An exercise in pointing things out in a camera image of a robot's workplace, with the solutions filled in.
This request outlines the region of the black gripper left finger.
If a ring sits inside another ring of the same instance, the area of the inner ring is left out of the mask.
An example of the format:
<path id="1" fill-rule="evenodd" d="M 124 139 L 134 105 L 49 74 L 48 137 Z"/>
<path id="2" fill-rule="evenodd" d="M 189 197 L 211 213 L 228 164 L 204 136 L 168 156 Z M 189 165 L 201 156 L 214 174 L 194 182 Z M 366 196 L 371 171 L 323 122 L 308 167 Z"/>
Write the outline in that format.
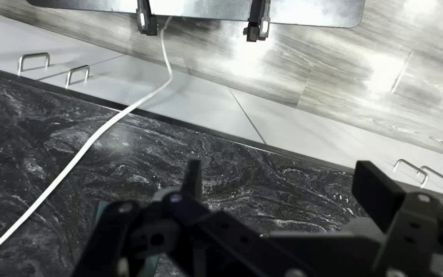
<path id="1" fill-rule="evenodd" d="M 181 185 L 181 193 L 197 201 L 201 199 L 201 162 L 191 160 Z"/>

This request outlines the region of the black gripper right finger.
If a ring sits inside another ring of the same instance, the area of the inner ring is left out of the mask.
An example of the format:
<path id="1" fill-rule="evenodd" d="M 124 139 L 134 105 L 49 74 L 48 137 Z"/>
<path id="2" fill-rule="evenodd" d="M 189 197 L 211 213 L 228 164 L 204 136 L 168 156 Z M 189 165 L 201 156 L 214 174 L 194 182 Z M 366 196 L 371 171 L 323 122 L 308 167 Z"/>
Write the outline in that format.
<path id="1" fill-rule="evenodd" d="M 386 233 L 406 193 L 372 162 L 358 160 L 352 177 L 352 196 L 378 230 Z"/>

